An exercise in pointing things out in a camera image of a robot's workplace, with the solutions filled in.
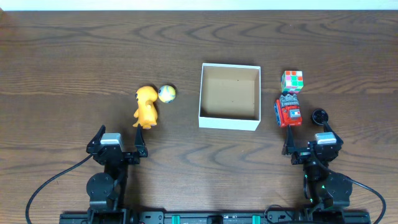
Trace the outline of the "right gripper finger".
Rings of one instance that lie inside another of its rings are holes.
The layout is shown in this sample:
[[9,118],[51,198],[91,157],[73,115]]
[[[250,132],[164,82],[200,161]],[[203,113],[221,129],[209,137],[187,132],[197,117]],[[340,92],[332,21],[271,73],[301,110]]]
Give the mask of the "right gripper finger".
[[330,125],[328,124],[327,121],[323,122],[323,130],[325,133],[332,133],[336,139],[336,143],[339,145],[343,145],[344,141],[339,137],[339,135],[337,135],[334,130],[332,130],[332,128],[330,127]]
[[287,126],[287,136],[282,148],[282,155],[291,155],[295,152],[294,135],[290,125]]

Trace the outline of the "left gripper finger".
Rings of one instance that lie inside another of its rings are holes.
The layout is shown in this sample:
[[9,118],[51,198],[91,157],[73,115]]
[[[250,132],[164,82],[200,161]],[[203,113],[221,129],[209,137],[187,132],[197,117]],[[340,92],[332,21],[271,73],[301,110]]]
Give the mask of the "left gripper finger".
[[142,135],[142,126],[138,125],[136,130],[136,137],[134,141],[134,145],[139,154],[139,157],[148,157],[148,150]]
[[86,152],[88,154],[96,154],[101,149],[101,138],[106,131],[105,125],[102,125],[93,139],[88,143]]

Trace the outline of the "small black round cap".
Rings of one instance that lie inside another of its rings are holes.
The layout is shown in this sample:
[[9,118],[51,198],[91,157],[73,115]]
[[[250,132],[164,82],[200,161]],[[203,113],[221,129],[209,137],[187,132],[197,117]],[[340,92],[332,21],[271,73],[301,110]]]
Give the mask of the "small black round cap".
[[323,123],[327,123],[329,116],[327,112],[321,108],[315,109],[311,115],[312,123],[316,126],[323,126]]

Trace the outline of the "orange dinosaur toy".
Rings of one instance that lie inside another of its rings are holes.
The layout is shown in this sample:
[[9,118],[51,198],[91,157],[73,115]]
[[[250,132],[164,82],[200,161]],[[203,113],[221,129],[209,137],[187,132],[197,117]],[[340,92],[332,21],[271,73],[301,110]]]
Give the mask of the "orange dinosaur toy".
[[132,125],[137,128],[151,129],[157,125],[157,110],[154,102],[158,99],[158,94],[151,86],[140,87],[135,94],[138,109],[134,112],[137,121]]

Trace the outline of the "red toy robot car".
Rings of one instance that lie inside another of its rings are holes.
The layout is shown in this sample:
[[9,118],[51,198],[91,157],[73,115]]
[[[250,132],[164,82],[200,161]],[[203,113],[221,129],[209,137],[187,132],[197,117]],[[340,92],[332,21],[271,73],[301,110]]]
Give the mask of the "red toy robot car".
[[303,119],[296,94],[281,95],[274,103],[274,111],[279,127],[302,125]]

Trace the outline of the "colourful puzzle cube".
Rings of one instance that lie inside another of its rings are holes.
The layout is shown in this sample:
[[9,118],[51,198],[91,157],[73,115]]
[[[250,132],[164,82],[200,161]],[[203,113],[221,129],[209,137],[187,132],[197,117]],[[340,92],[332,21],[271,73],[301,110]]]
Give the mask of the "colourful puzzle cube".
[[280,79],[282,93],[299,93],[303,88],[302,71],[286,70]]

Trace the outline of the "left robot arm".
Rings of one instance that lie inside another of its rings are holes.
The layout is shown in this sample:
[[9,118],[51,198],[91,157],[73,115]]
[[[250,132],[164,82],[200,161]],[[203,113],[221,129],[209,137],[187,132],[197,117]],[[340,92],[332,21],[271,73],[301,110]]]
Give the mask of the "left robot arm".
[[90,197],[87,223],[139,223],[138,214],[124,208],[124,194],[127,185],[128,167],[138,165],[140,158],[148,156],[142,136],[142,126],[136,130],[134,152],[123,151],[123,141],[119,133],[107,133],[100,127],[88,143],[86,152],[104,167],[103,172],[93,175],[86,185]]

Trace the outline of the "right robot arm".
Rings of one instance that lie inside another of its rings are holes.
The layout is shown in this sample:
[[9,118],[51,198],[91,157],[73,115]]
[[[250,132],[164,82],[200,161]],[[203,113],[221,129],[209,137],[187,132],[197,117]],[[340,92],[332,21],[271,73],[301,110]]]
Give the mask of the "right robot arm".
[[302,165],[303,191],[311,205],[304,208],[295,220],[338,223],[345,222],[343,209],[350,205],[353,183],[345,175],[328,168],[338,157],[343,140],[325,121],[324,132],[317,133],[306,147],[296,147],[292,128],[287,126],[283,155],[291,157],[291,164]]

